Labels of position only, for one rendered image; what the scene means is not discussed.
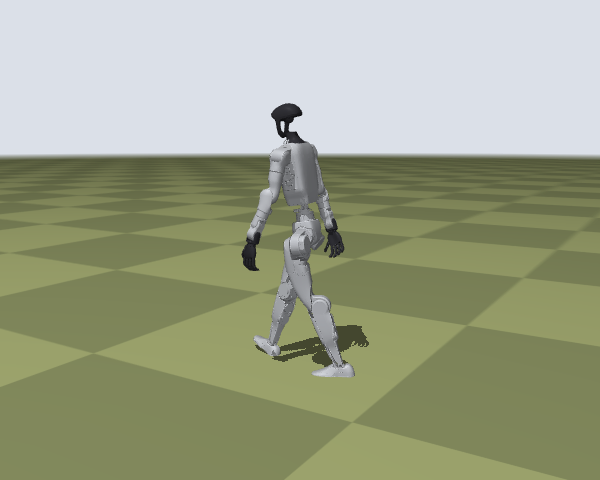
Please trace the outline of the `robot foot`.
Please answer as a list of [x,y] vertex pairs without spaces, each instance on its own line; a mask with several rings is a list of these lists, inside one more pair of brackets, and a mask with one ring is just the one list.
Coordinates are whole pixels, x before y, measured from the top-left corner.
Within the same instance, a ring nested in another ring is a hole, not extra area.
[[264,337],[259,336],[259,335],[255,335],[254,338],[253,338],[254,342],[260,348],[262,348],[263,350],[265,350],[268,355],[270,355],[270,356],[278,356],[278,355],[280,355],[280,347],[278,345],[276,345],[275,342],[274,342],[273,346],[270,346],[267,343],[268,339],[269,338],[264,338]]
[[[339,367],[342,367],[342,365],[339,365]],[[355,376],[355,372],[354,372],[352,365],[348,364],[348,363],[346,363],[346,364],[343,363],[342,368],[334,368],[334,364],[332,363],[331,365],[329,365],[325,368],[313,371],[311,374],[314,376],[320,376],[320,377],[354,377]]]

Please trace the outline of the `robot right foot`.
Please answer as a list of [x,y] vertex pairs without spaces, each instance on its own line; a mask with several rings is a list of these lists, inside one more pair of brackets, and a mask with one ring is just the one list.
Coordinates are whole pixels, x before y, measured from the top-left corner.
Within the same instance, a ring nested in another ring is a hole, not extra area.
[[278,345],[276,345],[275,342],[274,342],[273,346],[270,346],[267,343],[268,339],[269,338],[264,338],[264,337],[259,336],[259,335],[255,335],[254,338],[253,338],[254,342],[260,348],[262,348],[263,350],[265,350],[268,355],[270,355],[270,356],[278,356],[278,355],[280,355],[280,347]]

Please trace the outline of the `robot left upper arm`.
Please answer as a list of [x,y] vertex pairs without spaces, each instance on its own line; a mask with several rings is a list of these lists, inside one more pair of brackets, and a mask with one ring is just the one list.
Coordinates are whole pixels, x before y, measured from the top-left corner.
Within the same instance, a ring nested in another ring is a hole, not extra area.
[[270,169],[268,176],[269,188],[267,189],[273,194],[272,204],[278,200],[284,170],[291,159],[290,154],[291,149],[286,147],[274,149],[270,154]]

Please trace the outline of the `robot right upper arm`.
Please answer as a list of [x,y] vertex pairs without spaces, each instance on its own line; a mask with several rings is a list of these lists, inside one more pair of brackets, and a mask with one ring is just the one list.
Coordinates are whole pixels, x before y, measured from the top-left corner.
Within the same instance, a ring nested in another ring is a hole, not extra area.
[[316,169],[317,169],[317,177],[318,177],[318,195],[323,194],[325,192],[325,186],[322,180],[322,174],[321,174],[321,169],[318,163],[318,153],[317,153],[317,149],[316,147],[311,144],[313,150],[314,150],[314,155],[315,155],[315,162],[316,162]]

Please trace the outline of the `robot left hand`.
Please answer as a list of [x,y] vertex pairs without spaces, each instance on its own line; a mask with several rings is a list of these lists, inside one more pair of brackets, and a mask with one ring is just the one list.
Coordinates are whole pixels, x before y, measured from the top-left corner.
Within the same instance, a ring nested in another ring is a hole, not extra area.
[[246,238],[246,242],[248,244],[245,245],[242,251],[243,257],[243,265],[248,268],[248,270],[259,271],[255,266],[255,258],[256,258],[256,245],[259,244],[260,233],[256,232],[254,235],[254,240],[250,240]]

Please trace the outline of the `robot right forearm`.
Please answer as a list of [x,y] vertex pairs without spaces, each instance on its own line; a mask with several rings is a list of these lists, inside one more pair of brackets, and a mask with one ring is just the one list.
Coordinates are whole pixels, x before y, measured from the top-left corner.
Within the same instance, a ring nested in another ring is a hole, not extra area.
[[325,188],[325,192],[323,194],[320,194],[320,196],[318,196],[318,201],[316,201],[316,203],[317,203],[319,211],[320,211],[320,217],[324,222],[324,226],[327,229],[330,229],[333,227],[332,218],[334,218],[334,216],[333,216],[333,211],[331,210],[331,206],[330,206],[328,200],[329,200],[329,195]]

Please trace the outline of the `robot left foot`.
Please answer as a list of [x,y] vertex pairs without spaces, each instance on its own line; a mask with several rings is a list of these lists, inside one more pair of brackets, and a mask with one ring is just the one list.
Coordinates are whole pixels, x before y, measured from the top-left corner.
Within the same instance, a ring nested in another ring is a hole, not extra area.
[[[342,367],[342,365],[339,365],[339,367]],[[354,377],[355,376],[355,372],[354,372],[352,365],[348,364],[348,363],[346,363],[346,364],[343,363],[342,368],[334,368],[334,364],[332,363],[331,365],[329,365],[325,368],[313,371],[311,374],[314,376],[320,376],[320,377]]]

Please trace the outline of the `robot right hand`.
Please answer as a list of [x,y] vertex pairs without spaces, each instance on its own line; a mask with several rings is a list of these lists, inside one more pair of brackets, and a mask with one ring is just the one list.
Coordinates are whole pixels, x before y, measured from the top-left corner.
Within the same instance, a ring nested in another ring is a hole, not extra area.
[[[340,255],[340,253],[344,251],[344,245],[342,242],[342,238],[341,238],[340,234],[336,231],[338,229],[338,227],[337,227],[336,220],[334,218],[332,218],[332,224],[333,224],[333,227],[330,229],[327,229],[325,227],[326,232],[329,232],[329,234],[327,237],[328,242],[326,244],[324,252],[327,251],[327,249],[330,245],[331,246],[331,254],[330,254],[329,258],[331,258],[333,255],[334,255],[333,257],[336,257],[337,255]],[[335,250],[335,253],[334,253],[334,250]]]

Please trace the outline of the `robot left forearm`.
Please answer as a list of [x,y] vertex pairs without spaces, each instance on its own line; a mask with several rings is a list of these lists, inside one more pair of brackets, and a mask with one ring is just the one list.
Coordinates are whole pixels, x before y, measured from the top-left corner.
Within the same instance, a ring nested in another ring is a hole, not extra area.
[[268,216],[272,213],[272,198],[273,194],[270,190],[266,189],[261,192],[257,212],[251,221],[250,229],[247,232],[248,239],[253,241],[256,232],[260,233],[261,238]]

